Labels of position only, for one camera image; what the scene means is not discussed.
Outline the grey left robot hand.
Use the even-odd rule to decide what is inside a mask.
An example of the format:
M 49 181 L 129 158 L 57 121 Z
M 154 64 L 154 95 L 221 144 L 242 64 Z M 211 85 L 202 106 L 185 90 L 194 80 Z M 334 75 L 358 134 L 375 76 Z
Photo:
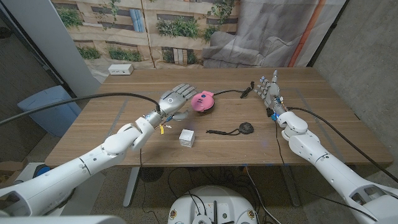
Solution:
M 159 106 L 155 107 L 146 115 L 146 120 L 155 128 L 165 119 L 171 118 L 181 121 L 187 118 L 189 110 L 179 112 L 179 110 L 190 100 L 197 92 L 195 87 L 189 84 L 180 84 L 172 90 L 166 91 L 158 101 Z

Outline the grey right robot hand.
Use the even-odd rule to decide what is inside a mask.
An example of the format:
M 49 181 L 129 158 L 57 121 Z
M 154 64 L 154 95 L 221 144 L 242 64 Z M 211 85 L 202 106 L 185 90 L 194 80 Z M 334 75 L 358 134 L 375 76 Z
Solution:
M 260 84 L 257 85 L 254 92 L 260 96 L 267 108 L 270 108 L 277 116 L 279 116 L 287 112 L 287 108 L 282 105 L 277 78 L 277 70 L 274 71 L 271 81 L 265 77 L 261 77 Z

